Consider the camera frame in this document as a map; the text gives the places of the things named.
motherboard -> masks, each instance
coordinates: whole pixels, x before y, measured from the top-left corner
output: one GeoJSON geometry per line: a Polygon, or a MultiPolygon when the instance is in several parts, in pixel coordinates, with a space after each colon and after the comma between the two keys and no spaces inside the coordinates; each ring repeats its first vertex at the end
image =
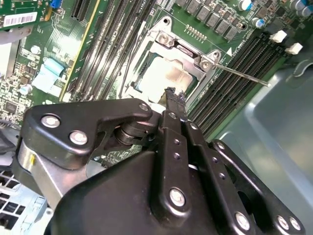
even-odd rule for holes
{"type": "Polygon", "coordinates": [[[0,0],[0,35],[26,36],[0,45],[0,116],[21,125],[34,105],[126,97],[159,108],[175,87],[210,138],[262,86],[214,64],[269,80],[306,46],[312,12],[302,0],[0,0]]]}

barcode label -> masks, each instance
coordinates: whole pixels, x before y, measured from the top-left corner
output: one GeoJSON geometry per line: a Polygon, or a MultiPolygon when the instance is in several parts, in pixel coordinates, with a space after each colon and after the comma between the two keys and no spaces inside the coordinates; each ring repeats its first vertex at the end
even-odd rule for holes
{"type": "Polygon", "coordinates": [[[36,21],[36,18],[37,18],[37,12],[6,16],[4,17],[3,27],[34,22],[36,21]]]}

metal rod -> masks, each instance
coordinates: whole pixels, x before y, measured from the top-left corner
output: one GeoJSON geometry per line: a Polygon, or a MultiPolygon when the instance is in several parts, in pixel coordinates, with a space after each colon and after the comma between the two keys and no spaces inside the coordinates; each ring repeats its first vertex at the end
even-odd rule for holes
{"type": "Polygon", "coordinates": [[[248,75],[248,74],[245,74],[245,73],[238,72],[238,71],[236,71],[236,70],[227,68],[227,67],[225,67],[225,66],[223,66],[223,65],[214,63],[214,61],[211,61],[211,63],[212,63],[214,66],[216,66],[216,67],[218,67],[218,68],[220,68],[220,69],[222,69],[222,70],[226,70],[226,71],[231,72],[231,73],[234,73],[234,74],[236,74],[236,75],[238,75],[238,76],[240,76],[240,77],[244,77],[244,78],[249,79],[249,80],[251,80],[251,81],[260,83],[260,84],[262,84],[263,86],[270,87],[270,83],[268,83],[268,82],[262,81],[262,80],[260,80],[260,79],[258,79],[258,78],[252,77],[252,76],[250,76],[250,75],[248,75]]]}

mechanical arm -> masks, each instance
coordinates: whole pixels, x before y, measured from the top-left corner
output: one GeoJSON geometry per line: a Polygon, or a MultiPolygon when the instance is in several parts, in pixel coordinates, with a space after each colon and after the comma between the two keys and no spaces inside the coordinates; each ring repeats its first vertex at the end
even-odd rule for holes
{"type": "Polygon", "coordinates": [[[207,143],[182,95],[166,110],[120,99],[35,106],[13,172],[55,210],[52,235],[305,234],[299,219],[220,140],[207,143]],[[142,145],[91,178],[90,158],[142,145]]]}

screw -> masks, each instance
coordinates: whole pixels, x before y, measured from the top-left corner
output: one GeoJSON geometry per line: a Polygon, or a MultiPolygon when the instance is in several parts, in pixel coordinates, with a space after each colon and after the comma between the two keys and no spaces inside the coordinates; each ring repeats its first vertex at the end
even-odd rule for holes
{"type": "Polygon", "coordinates": [[[224,145],[221,142],[217,142],[217,146],[220,147],[221,149],[225,149],[224,145]]]}
{"type": "Polygon", "coordinates": [[[178,207],[182,207],[183,205],[185,205],[185,197],[182,194],[182,192],[176,188],[172,188],[170,190],[170,198],[172,200],[172,202],[174,203],[174,205],[178,206],[178,207]]]}
{"type": "Polygon", "coordinates": [[[219,55],[217,52],[215,52],[215,53],[213,54],[213,58],[214,58],[214,59],[219,58],[219,56],[220,56],[220,55],[219,55]]]}
{"type": "Polygon", "coordinates": [[[87,136],[84,132],[82,131],[73,131],[70,135],[69,135],[69,139],[78,145],[83,145],[85,143],[87,143],[87,136]]]}
{"type": "Polygon", "coordinates": [[[285,230],[289,229],[289,225],[288,225],[288,223],[285,221],[285,219],[283,217],[281,217],[279,215],[279,216],[277,216],[277,220],[278,220],[280,226],[282,226],[283,229],[285,229],[285,230]]]}
{"type": "Polygon", "coordinates": [[[55,116],[47,115],[41,119],[41,123],[46,127],[56,128],[60,125],[60,120],[55,116]]]}
{"type": "Polygon", "coordinates": [[[148,111],[148,110],[149,110],[148,107],[147,107],[147,105],[145,105],[144,103],[139,104],[139,107],[140,107],[142,110],[144,110],[144,111],[148,111]]]}
{"type": "Polygon", "coordinates": [[[243,214],[241,214],[240,212],[237,212],[235,216],[240,227],[242,227],[244,230],[250,229],[249,221],[243,214]]]}
{"type": "Polygon", "coordinates": [[[177,117],[176,117],[176,115],[174,114],[174,113],[169,113],[168,114],[171,118],[173,118],[173,119],[177,119],[177,117]]]}
{"type": "Polygon", "coordinates": [[[168,36],[167,36],[166,34],[162,33],[162,34],[159,36],[158,40],[159,40],[160,43],[162,43],[162,44],[167,44],[167,42],[168,42],[168,36]]]}
{"type": "Polygon", "coordinates": [[[301,230],[300,225],[298,224],[298,222],[297,222],[294,218],[290,217],[290,223],[293,225],[293,227],[294,227],[295,229],[301,230]]]}
{"type": "Polygon", "coordinates": [[[197,130],[197,128],[198,128],[198,127],[197,127],[195,124],[193,124],[193,123],[190,123],[190,126],[191,126],[191,128],[194,129],[194,130],[197,130]]]}
{"type": "Polygon", "coordinates": [[[205,70],[205,69],[207,69],[209,67],[210,64],[207,61],[203,61],[200,65],[205,70]]]}

